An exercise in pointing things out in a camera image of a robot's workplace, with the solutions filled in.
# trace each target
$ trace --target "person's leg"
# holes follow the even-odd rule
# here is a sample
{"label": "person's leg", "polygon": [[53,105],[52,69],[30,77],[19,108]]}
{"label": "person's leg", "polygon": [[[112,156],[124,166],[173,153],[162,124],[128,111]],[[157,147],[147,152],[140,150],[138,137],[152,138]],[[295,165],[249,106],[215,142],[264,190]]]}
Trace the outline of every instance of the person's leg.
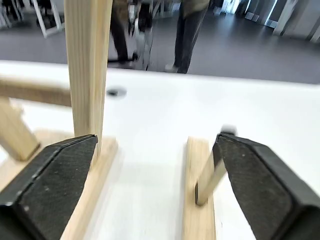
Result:
{"label": "person's leg", "polygon": [[181,65],[182,52],[183,52],[183,40],[185,32],[185,20],[184,20],[184,6],[180,4],[179,18],[176,25],[176,37],[174,47],[174,66],[179,68]]}
{"label": "person's leg", "polygon": [[183,48],[181,63],[178,73],[186,74],[191,62],[192,52],[196,44],[201,24],[204,20],[207,8],[188,15],[184,20]]}
{"label": "person's leg", "polygon": [[111,10],[110,31],[113,37],[114,46],[121,61],[128,59],[128,50],[125,37],[125,30],[118,18],[117,11],[114,7]]}

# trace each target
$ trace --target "white tabletop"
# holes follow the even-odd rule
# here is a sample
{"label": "white tabletop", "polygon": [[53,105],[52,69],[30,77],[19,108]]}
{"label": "white tabletop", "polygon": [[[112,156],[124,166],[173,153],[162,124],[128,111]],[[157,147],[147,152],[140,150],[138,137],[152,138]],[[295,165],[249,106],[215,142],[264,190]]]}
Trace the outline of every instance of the white tabletop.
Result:
{"label": "white tabletop", "polygon": [[[69,84],[63,64],[0,61],[0,74]],[[127,95],[105,101],[103,134],[117,138],[119,152],[86,239],[181,239],[184,145],[188,136],[212,144],[224,124],[268,145],[320,195],[318,86],[123,69],[108,69],[106,81]],[[14,102],[32,130],[73,131],[71,108]],[[217,240],[255,239],[227,176],[214,193],[214,209]]]}

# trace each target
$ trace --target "floor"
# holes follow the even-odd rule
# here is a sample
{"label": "floor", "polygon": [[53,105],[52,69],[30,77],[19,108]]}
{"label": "floor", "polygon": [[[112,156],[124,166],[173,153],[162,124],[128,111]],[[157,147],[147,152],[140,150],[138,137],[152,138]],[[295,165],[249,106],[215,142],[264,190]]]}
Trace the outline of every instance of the floor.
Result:
{"label": "floor", "polygon": [[[0,60],[67,63],[66,38],[61,32],[44,39],[36,19],[0,30]],[[177,19],[157,19],[149,71],[162,72],[174,61]],[[272,35],[272,28],[243,18],[207,14],[194,47],[188,74],[320,83],[320,44]],[[129,54],[135,41],[127,38]],[[117,53],[110,38],[109,58]]]}

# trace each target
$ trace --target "textured rubber pad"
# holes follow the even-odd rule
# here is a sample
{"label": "textured rubber pad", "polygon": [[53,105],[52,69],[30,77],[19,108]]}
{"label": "textured rubber pad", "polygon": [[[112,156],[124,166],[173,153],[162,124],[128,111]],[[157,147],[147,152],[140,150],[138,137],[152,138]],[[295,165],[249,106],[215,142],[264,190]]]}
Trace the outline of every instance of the textured rubber pad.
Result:
{"label": "textured rubber pad", "polygon": [[221,133],[213,153],[257,240],[320,239],[320,198],[270,148]]}
{"label": "textured rubber pad", "polygon": [[0,193],[1,239],[60,239],[82,194],[95,135],[44,148]]}

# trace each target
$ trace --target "white sneaker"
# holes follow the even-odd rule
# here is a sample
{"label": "white sneaker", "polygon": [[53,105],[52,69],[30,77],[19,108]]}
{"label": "white sneaker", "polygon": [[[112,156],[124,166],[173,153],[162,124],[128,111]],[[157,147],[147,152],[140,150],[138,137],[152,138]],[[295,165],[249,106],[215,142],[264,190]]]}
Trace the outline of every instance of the white sneaker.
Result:
{"label": "white sneaker", "polygon": [[174,64],[167,64],[165,65],[164,71],[166,73],[177,73],[178,68]]}

